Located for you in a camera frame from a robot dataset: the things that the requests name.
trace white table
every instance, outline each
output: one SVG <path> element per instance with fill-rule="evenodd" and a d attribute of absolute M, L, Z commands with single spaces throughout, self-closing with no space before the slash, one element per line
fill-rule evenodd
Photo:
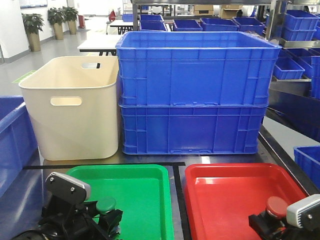
<path fill-rule="evenodd" d="M 124 34 L 125 31 L 132 31 L 134 28 L 133 21 L 115 20 L 108 25 L 111 28 L 118 28 L 118 34 Z"/>
<path fill-rule="evenodd" d="M 84 41 L 77 49 L 80 52 L 99 52 L 99 56 L 104 53 L 106 56 L 109 53 L 115 56 L 117 54 L 116 44 L 121 37 L 121 35 L 102 34 Z"/>

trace table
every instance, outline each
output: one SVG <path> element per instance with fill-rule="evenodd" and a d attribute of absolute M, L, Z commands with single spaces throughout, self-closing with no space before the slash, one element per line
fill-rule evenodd
<path fill-rule="evenodd" d="M 118 28 L 118 34 L 124 34 L 125 31 L 132 31 L 134 23 L 132 21 L 115 20 L 109 24 L 109 27 Z"/>
<path fill-rule="evenodd" d="M 120 40 L 121 35 L 99 35 L 88 39 L 80 44 L 77 49 L 80 52 L 98 52 L 99 56 L 104 53 L 107 56 L 111 53 L 113 56 L 117 54 L 116 44 Z"/>
<path fill-rule="evenodd" d="M 41 208 L 50 196 L 44 186 L 46 177 L 52 171 L 65 173 L 70 168 L 79 165 L 153 163 L 164 166 L 169 175 L 175 240 L 191 239 L 183 189 L 185 186 L 184 171 L 192 164 L 278 164 L 287 170 L 307 193 L 319 193 L 311 181 L 306 178 L 305 173 L 263 126 L 260 129 L 258 142 L 258 153 L 233 155 L 127 155 L 122 153 L 120 144 L 117 153 L 105 159 L 48 161 L 41 159 L 36 151 L 27 166 L 23 168 L 5 194 L 0 197 L 0 209 L 2 209 L 0 211 L 0 239 L 9 240 L 22 231 L 36 228 L 37 221 L 41 219 Z"/>

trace beige plastic bin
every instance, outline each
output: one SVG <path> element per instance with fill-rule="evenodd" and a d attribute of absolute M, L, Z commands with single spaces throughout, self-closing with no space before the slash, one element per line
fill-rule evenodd
<path fill-rule="evenodd" d="M 116 56 L 64 56 L 19 84 L 45 159 L 103 159 L 117 151 L 118 70 Z"/>

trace blue bin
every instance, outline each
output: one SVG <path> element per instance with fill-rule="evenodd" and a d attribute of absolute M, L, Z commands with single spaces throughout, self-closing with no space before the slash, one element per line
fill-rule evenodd
<path fill-rule="evenodd" d="M 315 26 L 315 34 L 313 35 L 314 39 L 320 40 L 320 21 L 317 22 L 316 26 Z"/>
<path fill-rule="evenodd" d="M 238 31 L 132 31 L 116 48 L 125 105 L 264 106 L 281 47 Z"/>
<path fill-rule="evenodd" d="M 302 10 L 287 10 L 283 26 L 290 30 L 315 30 L 319 19 Z"/>
<path fill-rule="evenodd" d="M 309 48 L 308 51 L 314 56 L 320 56 L 320 48 Z"/>
<path fill-rule="evenodd" d="M 140 31 L 167 31 L 162 21 L 141 21 Z"/>
<path fill-rule="evenodd" d="M 265 25 L 254 17 L 233 17 L 236 24 L 239 25 L 239 31 L 252 31 L 262 35 Z"/>
<path fill-rule="evenodd" d="M 310 96 L 320 99 L 320 56 L 311 57 L 312 78 Z"/>
<path fill-rule="evenodd" d="M 140 15 L 140 22 L 163 22 L 164 19 L 161 15 L 148 15 L 148 14 L 141 14 Z"/>
<path fill-rule="evenodd" d="M 294 147 L 294 161 L 320 189 L 320 146 Z"/>
<path fill-rule="evenodd" d="M 123 152 L 159 155 L 255 154 L 266 107 L 120 104 Z"/>
<path fill-rule="evenodd" d="M 294 57 L 311 57 L 314 54 L 304 48 L 288 48 L 286 49 Z"/>
<path fill-rule="evenodd" d="M 200 18 L 203 31 L 238 31 L 238 25 L 230 19 L 221 18 Z"/>
<path fill-rule="evenodd" d="M 282 28 L 282 38 L 287 41 L 311 41 L 317 30 L 291 30 Z"/>
<path fill-rule="evenodd" d="M 122 20 L 124 22 L 133 22 L 134 21 L 134 15 L 133 14 L 123 14 Z"/>
<path fill-rule="evenodd" d="M 280 80 L 301 79 L 304 69 L 290 57 L 278 59 L 274 65 L 273 75 Z"/>
<path fill-rule="evenodd" d="M 202 32 L 202 30 L 196 20 L 173 20 L 173 31 L 175 32 Z"/>
<path fill-rule="evenodd" d="M 22 96 L 0 96 L 0 197 L 37 147 Z"/>
<path fill-rule="evenodd" d="M 279 58 L 292 58 L 292 55 L 287 50 L 281 49 L 279 52 Z"/>
<path fill-rule="evenodd" d="M 308 78 L 312 78 L 312 60 L 311 56 L 301 56 L 297 58 L 293 58 L 297 64 L 304 68 L 306 75 Z"/>

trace plant pot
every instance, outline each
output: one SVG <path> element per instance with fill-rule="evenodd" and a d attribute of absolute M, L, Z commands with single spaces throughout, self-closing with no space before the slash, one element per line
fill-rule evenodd
<path fill-rule="evenodd" d="M 69 31 L 71 35 L 74 35 L 77 33 L 77 27 L 76 27 L 76 21 L 68 21 Z"/>
<path fill-rule="evenodd" d="M 26 36 L 28 38 L 31 51 L 39 52 L 41 50 L 39 33 L 27 33 Z"/>
<path fill-rule="evenodd" d="M 62 24 L 55 23 L 53 24 L 53 30 L 56 40 L 63 40 L 64 39 L 64 32 L 62 31 Z"/>

